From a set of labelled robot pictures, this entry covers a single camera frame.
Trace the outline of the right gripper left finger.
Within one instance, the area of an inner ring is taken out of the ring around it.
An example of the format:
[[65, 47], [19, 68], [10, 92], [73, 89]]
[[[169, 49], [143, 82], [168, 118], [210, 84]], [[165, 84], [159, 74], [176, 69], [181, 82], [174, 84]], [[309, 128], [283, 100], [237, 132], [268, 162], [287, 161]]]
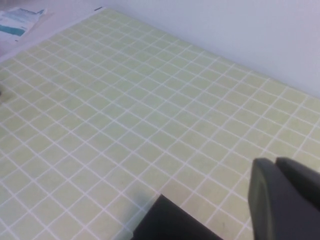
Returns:
[[320, 200], [307, 200], [276, 162], [252, 162], [248, 206], [255, 240], [318, 240]]

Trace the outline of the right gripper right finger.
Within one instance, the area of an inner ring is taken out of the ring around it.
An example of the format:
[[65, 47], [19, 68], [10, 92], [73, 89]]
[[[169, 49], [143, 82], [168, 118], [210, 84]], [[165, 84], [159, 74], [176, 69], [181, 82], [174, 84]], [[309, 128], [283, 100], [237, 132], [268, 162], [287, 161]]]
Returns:
[[278, 157], [275, 164], [305, 199], [320, 199], [320, 174], [318, 172], [288, 157]]

